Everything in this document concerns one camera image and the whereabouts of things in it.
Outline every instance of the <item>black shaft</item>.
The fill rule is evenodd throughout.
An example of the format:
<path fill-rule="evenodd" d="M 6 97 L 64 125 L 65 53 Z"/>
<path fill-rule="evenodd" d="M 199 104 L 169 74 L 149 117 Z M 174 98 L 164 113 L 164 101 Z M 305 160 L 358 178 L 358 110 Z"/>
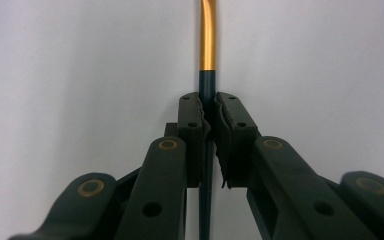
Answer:
<path fill-rule="evenodd" d="M 199 72 L 199 98 L 205 112 L 205 119 L 213 125 L 214 98 L 216 95 L 216 71 L 201 70 Z M 210 239 L 211 223 L 211 193 L 213 182 L 213 146 L 211 134 L 205 140 L 205 159 L 202 172 L 201 186 L 199 187 L 199 239 Z"/>

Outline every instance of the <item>white background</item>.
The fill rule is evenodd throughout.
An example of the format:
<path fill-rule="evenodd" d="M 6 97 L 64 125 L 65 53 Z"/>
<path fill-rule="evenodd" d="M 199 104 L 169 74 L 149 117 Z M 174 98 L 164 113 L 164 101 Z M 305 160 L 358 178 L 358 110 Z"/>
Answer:
<path fill-rule="evenodd" d="M 0 1 L 0 239 L 37 229 L 76 177 L 120 178 L 197 90 L 197 0 Z M 384 176 L 384 1 L 218 2 L 218 90 L 322 176 Z M 220 189 L 212 239 L 260 239 Z M 187 239 L 198 239 L 189 190 Z"/>

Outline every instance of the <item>white surface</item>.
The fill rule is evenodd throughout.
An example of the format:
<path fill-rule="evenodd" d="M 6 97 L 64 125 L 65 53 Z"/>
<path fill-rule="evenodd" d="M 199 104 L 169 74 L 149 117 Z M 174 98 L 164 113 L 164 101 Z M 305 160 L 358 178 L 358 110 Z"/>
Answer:
<path fill-rule="evenodd" d="M 218 89 L 320 174 L 384 176 L 384 1 L 219 1 Z M 199 1 L 0 2 L 0 239 L 76 177 L 122 177 L 197 90 Z M 212 239 L 259 239 L 220 189 Z M 189 191 L 187 239 L 198 239 Z"/>

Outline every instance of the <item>gold rod section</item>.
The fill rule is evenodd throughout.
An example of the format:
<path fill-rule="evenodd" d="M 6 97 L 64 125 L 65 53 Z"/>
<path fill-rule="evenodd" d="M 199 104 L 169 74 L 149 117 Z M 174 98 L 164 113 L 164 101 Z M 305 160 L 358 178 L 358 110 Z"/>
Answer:
<path fill-rule="evenodd" d="M 216 70 L 216 0 L 201 0 L 200 70 Z"/>

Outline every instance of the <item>black and gold stick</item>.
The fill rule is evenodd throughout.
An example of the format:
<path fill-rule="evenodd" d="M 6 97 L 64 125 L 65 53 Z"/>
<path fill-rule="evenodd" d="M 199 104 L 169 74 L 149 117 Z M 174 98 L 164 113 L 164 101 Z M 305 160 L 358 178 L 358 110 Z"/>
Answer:
<path fill-rule="evenodd" d="M 199 98 L 205 118 L 214 122 L 214 97 L 216 94 L 216 1 L 201 0 L 201 36 L 199 57 Z M 205 141 L 205 163 L 199 188 L 199 238 L 210 238 L 211 193 L 213 178 L 212 140 Z"/>

